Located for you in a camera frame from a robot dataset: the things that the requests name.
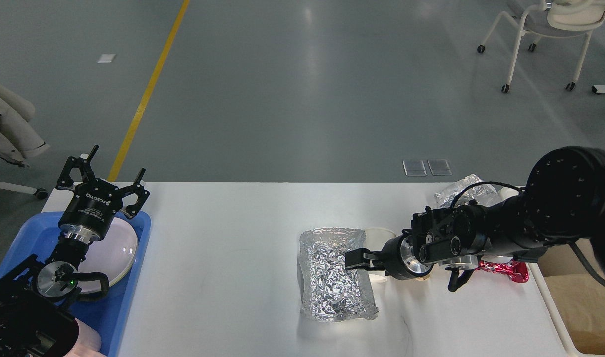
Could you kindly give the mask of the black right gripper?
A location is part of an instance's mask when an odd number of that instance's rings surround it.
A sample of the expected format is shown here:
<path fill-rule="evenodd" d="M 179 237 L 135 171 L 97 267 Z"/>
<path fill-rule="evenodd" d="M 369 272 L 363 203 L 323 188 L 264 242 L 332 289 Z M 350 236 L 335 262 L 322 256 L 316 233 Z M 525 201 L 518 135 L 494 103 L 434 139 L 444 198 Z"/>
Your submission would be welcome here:
<path fill-rule="evenodd" d="M 425 278 L 432 266 L 423 264 L 416 258 L 412 235 L 395 237 L 384 244 L 381 251 L 358 248 L 344 253 L 344 269 L 384 271 L 386 276 L 396 280 Z"/>

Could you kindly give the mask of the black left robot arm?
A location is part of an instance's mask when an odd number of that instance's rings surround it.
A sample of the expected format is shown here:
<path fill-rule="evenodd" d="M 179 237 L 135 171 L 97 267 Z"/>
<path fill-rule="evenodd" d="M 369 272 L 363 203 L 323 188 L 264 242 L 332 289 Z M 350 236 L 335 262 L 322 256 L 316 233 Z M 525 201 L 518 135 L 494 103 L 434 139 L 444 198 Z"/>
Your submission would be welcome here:
<path fill-rule="evenodd" d="M 0 357 L 62 357 L 74 347 L 79 325 L 70 308 L 107 296 L 105 273 L 83 273 L 90 246 L 105 239 L 118 213 L 136 217 L 150 192 L 140 169 L 131 185 L 118 187 L 94 174 L 90 165 L 98 151 L 69 157 L 56 189 L 71 191 L 72 200 L 58 221 L 58 241 L 40 262 L 29 255 L 0 278 Z"/>

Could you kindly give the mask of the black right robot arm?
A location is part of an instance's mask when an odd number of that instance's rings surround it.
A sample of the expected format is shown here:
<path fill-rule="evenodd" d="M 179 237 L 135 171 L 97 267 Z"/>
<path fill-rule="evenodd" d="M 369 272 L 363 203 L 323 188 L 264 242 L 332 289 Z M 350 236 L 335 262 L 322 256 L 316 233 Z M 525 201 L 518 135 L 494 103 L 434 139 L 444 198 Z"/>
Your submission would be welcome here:
<path fill-rule="evenodd" d="M 547 249 L 568 245 L 605 287 L 605 151 L 574 145 L 550 151 L 516 191 L 493 206 L 458 205 L 460 194 L 448 208 L 427 206 L 381 251 L 345 253 L 344 267 L 409 280 L 439 264 L 450 271 L 448 290 L 455 292 L 486 255 L 536 263 Z"/>

